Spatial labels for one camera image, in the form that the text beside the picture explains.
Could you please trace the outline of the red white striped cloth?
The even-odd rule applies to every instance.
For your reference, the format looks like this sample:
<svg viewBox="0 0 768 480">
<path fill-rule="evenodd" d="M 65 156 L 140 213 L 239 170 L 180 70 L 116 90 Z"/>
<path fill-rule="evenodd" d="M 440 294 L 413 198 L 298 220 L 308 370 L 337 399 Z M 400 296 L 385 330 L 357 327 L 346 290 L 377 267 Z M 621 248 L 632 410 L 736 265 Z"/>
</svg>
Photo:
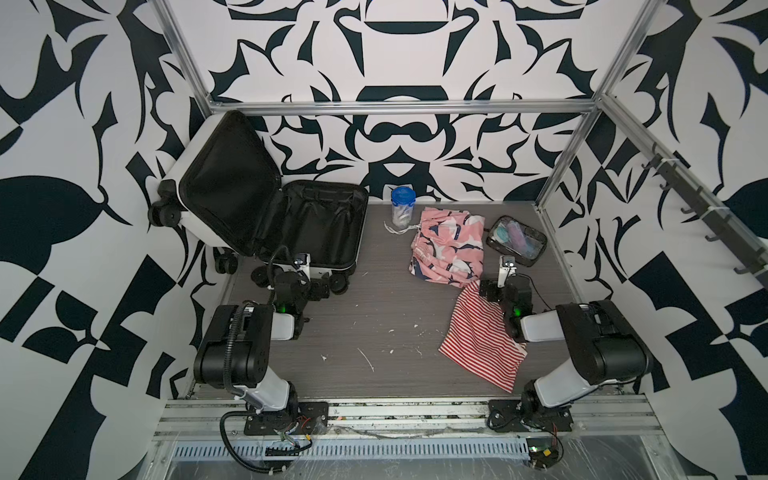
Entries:
<svg viewBox="0 0 768 480">
<path fill-rule="evenodd" d="M 480 295 L 479 280 L 461 290 L 439 352 L 507 393 L 527 357 L 526 348 L 507 334 L 500 306 Z"/>
</svg>

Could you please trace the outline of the clear toiletry pouch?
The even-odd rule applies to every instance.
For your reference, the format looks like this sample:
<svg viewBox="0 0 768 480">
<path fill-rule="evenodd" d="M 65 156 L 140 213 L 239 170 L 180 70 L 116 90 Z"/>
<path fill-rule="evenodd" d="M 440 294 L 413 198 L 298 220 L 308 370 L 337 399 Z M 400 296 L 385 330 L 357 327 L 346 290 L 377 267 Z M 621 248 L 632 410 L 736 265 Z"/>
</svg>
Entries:
<svg viewBox="0 0 768 480">
<path fill-rule="evenodd" d="M 545 252 L 548 238 L 538 229 L 503 215 L 487 230 L 485 243 L 502 255 L 514 256 L 518 264 L 532 267 Z"/>
</svg>

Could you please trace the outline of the pink patterned shorts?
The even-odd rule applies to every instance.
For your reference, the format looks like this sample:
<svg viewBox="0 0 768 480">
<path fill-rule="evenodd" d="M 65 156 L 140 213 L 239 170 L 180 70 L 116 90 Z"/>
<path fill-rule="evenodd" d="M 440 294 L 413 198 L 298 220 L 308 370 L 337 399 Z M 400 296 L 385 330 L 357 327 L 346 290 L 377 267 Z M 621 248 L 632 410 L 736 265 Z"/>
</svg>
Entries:
<svg viewBox="0 0 768 480">
<path fill-rule="evenodd" d="M 485 217 L 464 210 L 425 207 L 411 243 L 409 272 L 416 278 L 463 288 L 484 269 Z"/>
</svg>

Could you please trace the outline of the clear bottle blue cap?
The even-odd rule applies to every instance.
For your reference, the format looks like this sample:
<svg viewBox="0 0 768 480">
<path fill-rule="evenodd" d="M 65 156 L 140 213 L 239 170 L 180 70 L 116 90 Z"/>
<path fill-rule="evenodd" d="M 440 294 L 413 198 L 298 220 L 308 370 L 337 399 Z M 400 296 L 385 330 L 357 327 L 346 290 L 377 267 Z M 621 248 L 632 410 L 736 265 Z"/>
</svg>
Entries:
<svg viewBox="0 0 768 480">
<path fill-rule="evenodd" d="M 398 186 L 391 192 L 392 215 L 389 224 L 384 223 L 389 233 L 400 235 L 410 230 L 416 192 L 408 186 Z"/>
</svg>

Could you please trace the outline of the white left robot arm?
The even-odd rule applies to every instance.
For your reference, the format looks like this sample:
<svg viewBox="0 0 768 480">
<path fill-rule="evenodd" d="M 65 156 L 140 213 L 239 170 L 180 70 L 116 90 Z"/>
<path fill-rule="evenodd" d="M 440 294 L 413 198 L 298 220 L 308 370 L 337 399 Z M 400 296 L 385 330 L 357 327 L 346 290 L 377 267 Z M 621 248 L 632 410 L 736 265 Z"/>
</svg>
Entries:
<svg viewBox="0 0 768 480">
<path fill-rule="evenodd" d="M 299 415 L 296 389 L 269 366 L 271 345 L 298 339 L 307 304 L 328 297 L 330 289 L 300 271 L 277 272 L 274 281 L 265 304 L 245 301 L 216 308 L 193 376 L 243 401 L 248 415 L 294 419 Z"/>
</svg>

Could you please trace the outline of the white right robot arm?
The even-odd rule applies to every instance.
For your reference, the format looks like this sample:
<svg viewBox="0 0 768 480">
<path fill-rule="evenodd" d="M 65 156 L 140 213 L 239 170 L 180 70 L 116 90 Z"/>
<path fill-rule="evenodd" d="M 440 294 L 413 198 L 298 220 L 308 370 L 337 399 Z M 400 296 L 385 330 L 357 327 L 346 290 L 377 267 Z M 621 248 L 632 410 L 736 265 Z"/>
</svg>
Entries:
<svg viewBox="0 0 768 480">
<path fill-rule="evenodd" d="M 498 304 L 506 336 L 518 344 L 564 341 L 568 359 L 525 386 L 517 417 L 528 423 L 563 417 L 570 405 L 605 385 L 636 383 L 653 355 L 609 300 L 560 304 L 535 313 L 533 282 L 522 276 L 482 280 L 481 298 Z"/>
</svg>

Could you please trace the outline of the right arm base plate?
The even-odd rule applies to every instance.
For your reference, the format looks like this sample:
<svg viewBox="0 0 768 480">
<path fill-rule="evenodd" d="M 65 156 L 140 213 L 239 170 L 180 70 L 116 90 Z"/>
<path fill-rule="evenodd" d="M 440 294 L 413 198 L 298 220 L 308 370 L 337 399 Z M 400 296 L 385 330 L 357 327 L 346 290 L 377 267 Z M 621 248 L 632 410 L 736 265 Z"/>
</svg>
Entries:
<svg viewBox="0 0 768 480">
<path fill-rule="evenodd" d="M 570 406 L 548 408 L 517 399 L 490 400 L 486 427 L 494 432 L 571 432 Z"/>
</svg>

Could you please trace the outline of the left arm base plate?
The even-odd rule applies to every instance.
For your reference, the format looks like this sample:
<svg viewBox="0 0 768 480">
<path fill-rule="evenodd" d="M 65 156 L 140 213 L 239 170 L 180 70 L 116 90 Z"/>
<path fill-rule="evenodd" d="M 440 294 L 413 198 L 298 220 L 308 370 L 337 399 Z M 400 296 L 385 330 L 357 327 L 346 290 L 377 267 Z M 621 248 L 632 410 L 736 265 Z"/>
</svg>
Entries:
<svg viewBox="0 0 768 480">
<path fill-rule="evenodd" d="M 279 432 L 311 435 L 327 426 L 328 402 L 299 402 L 280 411 L 264 411 L 247 417 L 244 434 L 265 436 Z"/>
</svg>

